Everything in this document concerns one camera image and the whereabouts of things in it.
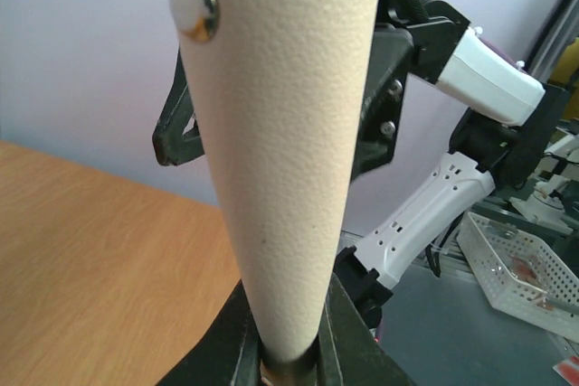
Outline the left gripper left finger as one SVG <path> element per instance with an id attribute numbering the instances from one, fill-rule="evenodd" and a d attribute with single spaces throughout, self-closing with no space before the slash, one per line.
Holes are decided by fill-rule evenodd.
<path id="1" fill-rule="evenodd" d="M 261 341 L 238 284 L 201 340 L 160 385 L 260 385 Z"/>

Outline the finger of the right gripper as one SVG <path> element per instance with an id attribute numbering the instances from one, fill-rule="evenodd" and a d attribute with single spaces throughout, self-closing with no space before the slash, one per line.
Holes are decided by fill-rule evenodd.
<path id="1" fill-rule="evenodd" d="M 160 165 L 184 165 L 204 155 L 181 52 L 177 53 L 173 83 L 153 131 L 152 144 Z"/>

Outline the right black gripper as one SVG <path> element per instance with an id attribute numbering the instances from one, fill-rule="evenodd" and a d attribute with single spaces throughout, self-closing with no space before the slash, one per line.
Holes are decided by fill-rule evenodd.
<path id="1" fill-rule="evenodd" d="M 351 181 L 393 160 L 415 50 L 410 27 L 428 21 L 420 0 L 378 0 Z"/>

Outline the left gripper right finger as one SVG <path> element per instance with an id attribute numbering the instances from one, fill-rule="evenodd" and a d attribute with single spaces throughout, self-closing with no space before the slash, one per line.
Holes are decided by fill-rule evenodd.
<path id="1" fill-rule="evenodd" d="M 318 329 L 317 384 L 415 384 L 376 342 L 335 275 L 330 279 Z"/>

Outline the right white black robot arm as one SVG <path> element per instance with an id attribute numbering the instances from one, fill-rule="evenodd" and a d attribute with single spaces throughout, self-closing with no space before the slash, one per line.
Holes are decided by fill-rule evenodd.
<path id="1" fill-rule="evenodd" d="M 161 165 L 209 162 L 261 337 L 313 339 L 330 268 L 359 309 L 383 302 L 445 227 L 543 153 L 554 90 L 442 0 L 168 0 L 179 40 L 153 133 Z M 424 183 L 337 249 L 349 185 L 387 165 L 414 75 L 467 106 Z"/>

